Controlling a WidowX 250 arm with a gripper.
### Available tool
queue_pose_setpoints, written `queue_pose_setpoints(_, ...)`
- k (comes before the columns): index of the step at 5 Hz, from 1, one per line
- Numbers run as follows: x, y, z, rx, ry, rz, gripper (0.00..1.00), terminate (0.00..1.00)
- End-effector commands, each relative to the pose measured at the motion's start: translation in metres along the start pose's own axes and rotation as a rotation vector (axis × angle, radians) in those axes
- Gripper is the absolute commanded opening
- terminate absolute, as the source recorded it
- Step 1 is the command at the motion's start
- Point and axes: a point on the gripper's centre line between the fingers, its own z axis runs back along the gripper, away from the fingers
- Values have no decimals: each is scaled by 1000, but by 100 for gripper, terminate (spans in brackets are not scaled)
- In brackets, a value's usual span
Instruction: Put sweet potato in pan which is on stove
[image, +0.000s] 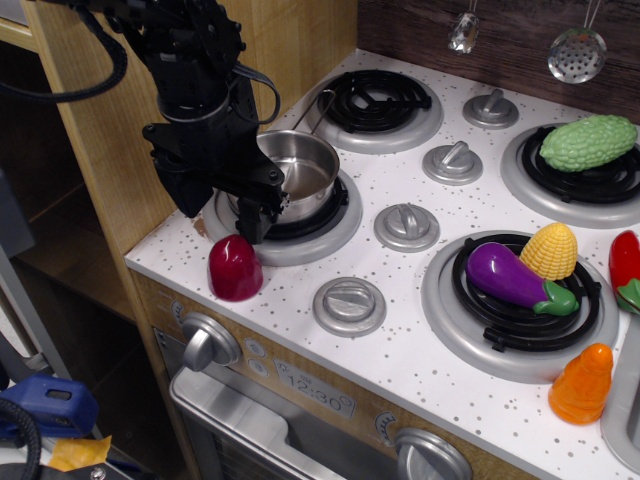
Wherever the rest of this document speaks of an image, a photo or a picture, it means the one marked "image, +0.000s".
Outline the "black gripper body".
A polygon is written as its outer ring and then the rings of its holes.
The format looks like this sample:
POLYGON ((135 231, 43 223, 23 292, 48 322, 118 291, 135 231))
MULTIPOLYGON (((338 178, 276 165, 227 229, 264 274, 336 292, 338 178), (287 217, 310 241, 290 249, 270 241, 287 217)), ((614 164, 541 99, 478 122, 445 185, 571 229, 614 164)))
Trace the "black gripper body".
POLYGON ((275 85, 258 74, 205 78, 153 76, 164 123, 149 124, 160 181, 178 209, 198 213, 215 189, 255 202, 266 215, 282 212, 284 175, 257 145, 260 121, 251 83, 275 85))

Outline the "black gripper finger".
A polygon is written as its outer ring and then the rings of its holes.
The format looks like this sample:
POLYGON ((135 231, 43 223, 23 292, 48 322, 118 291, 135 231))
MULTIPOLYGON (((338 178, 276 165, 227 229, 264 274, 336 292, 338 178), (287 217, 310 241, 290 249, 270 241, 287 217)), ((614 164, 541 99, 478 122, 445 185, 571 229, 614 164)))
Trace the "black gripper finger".
POLYGON ((261 244, 276 222, 276 214, 259 201, 249 198, 240 198, 237 207, 236 229, 250 244, 261 244))
POLYGON ((289 219, 291 212, 292 207, 290 194, 287 192, 282 192, 280 202, 274 209, 272 216, 276 219, 289 219))

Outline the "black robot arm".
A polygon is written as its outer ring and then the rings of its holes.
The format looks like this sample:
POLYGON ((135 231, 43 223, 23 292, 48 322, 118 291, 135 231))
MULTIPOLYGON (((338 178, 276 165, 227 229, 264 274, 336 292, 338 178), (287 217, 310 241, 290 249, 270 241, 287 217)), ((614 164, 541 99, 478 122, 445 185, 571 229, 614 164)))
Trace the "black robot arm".
POLYGON ((144 127, 163 187, 179 210, 195 216, 214 191, 237 199, 236 228, 256 245, 283 212, 282 171, 260 149, 260 119, 252 85, 271 86, 240 63, 246 48, 241 25, 215 1, 70 1, 112 61, 100 83, 63 93, 31 94, 70 103, 102 94, 126 73, 125 47, 95 18, 102 13, 151 73, 164 120, 144 127))

